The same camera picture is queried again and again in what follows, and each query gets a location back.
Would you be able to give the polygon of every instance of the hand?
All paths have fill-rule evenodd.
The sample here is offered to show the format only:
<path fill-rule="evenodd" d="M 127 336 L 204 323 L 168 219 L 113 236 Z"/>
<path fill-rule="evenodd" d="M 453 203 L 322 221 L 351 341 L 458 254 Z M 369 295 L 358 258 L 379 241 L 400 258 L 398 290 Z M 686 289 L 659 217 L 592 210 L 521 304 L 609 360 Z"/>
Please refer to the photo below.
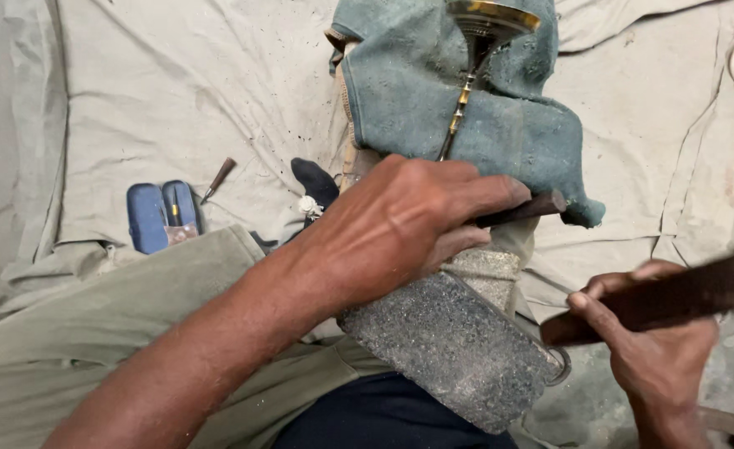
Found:
<path fill-rule="evenodd" d="M 683 270 L 665 260 L 651 260 L 630 273 L 595 276 L 567 299 L 572 312 L 608 344 L 611 370 L 630 398 L 642 447 L 645 440 L 648 447 L 707 446 L 697 417 L 697 397 L 719 327 L 706 318 L 674 328 L 631 332 L 598 300 L 637 282 Z"/>
<path fill-rule="evenodd" d="M 463 223 L 530 199 L 521 182 L 481 177 L 465 161 L 392 155 L 284 249 L 298 255 L 296 266 L 315 267 L 316 281 L 348 307 L 376 300 L 458 252 L 488 243 L 488 232 Z"/>

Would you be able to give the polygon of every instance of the leg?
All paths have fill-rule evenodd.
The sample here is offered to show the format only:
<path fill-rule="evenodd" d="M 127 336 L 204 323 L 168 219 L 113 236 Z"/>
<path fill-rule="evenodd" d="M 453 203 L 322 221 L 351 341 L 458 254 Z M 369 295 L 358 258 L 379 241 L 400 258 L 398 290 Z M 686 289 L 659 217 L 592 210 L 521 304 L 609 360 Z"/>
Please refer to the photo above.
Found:
<path fill-rule="evenodd" d="M 247 232 L 234 226 L 1 321 L 0 447 L 39 447 L 118 363 L 227 289 L 261 257 Z M 269 441 L 273 427 L 319 395 L 376 370 L 389 368 L 349 340 L 296 344 L 242 385 L 194 446 Z"/>

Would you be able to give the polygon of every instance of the fingernail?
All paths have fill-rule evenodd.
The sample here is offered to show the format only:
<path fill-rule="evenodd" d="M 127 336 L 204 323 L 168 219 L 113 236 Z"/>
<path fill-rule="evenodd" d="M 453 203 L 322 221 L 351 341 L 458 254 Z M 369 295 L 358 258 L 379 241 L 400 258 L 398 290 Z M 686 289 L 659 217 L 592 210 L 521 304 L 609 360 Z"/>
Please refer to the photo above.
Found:
<path fill-rule="evenodd" d="M 586 297 L 586 295 L 581 293 L 580 291 L 576 291 L 575 293 L 572 293 L 567 297 L 567 302 L 569 303 L 570 307 L 578 310 L 586 307 L 588 301 L 589 299 Z"/>
<path fill-rule="evenodd" d="M 511 178 L 512 198 L 517 205 L 531 200 L 531 191 L 519 180 Z"/>

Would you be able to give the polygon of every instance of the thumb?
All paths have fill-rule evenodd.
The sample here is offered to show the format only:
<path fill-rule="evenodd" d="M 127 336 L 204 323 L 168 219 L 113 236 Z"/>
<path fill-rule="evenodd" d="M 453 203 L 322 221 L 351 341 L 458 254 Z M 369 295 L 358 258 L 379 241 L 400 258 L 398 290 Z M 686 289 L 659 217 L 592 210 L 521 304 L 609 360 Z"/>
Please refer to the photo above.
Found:
<path fill-rule="evenodd" d="M 572 312 L 589 323 L 611 351 L 618 351 L 631 344 L 633 334 L 621 325 L 619 318 L 605 304 L 582 291 L 569 295 L 567 302 Z"/>
<path fill-rule="evenodd" d="M 460 226 L 443 234 L 433 246 L 433 251 L 425 264 L 428 272 L 435 271 L 444 260 L 455 256 L 465 249 L 475 248 L 492 241 L 489 231 L 475 226 Z"/>

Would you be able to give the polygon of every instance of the brass stem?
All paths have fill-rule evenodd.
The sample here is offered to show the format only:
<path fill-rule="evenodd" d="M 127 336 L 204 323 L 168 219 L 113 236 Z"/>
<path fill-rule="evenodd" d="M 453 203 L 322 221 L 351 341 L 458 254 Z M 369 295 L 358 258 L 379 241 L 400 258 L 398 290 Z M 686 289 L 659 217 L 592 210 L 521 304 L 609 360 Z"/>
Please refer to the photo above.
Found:
<path fill-rule="evenodd" d="M 472 83 L 475 81 L 475 72 L 477 68 L 473 67 L 467 74 L 467 82 L 464 83 L 464 87 L 461 88 L 461 95 L 459 96 L 459 102 L 456 104 L 456 111 L 453 112 L 453 117 L 448 127 L 448 135 L 444 138 L 442 148 L 439 150 L 439 156 L 436 158 L 437 161 L 447 160 L 450 158 L 450 148 L 453 146 L 453 138 L 456 133 L 459 132 L 461 127 L 461 121 L 464 118 L 464 109 L 467 107 L 469 101 L 469 94 L 472 92 Z"/>

